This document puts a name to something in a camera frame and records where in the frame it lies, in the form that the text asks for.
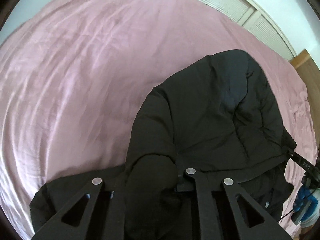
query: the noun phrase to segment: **mattress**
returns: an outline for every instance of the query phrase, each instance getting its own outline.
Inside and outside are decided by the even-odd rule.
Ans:
[[[247,51],[263,68],[296,151],[315,163],[307,89],[294,68],[197,0],[54,0],[0,47],[0,205],[23,239],[46,182],[123,164],[146,95],[206,55]],[[289,161],[295,185],[303,170]],[[289,217],[289,234],[298,230]]]

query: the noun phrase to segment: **bed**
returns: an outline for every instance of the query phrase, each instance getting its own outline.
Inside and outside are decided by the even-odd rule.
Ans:
[[[54,0],[0,47],[0,205],[22,239],[46,182],[123,164],[151,89],[205,55],[247,51],[263,68],[296,151],[315,163],[307,88],[295,69],[227,16],[196,0]],[[303,170],[286,179],[292,208]],[[289,217],[281,226],[298,227]]]

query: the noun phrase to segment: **gloved hand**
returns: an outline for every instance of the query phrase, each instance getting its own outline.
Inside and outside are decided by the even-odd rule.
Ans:
[[[311,205],[301,219],[302,228],[314,225],[320,216],[320,189],[309,189],[303,185],[299,189],[296,200],[293,204],[294,212],[300,210],[305,199],[311,200]]]

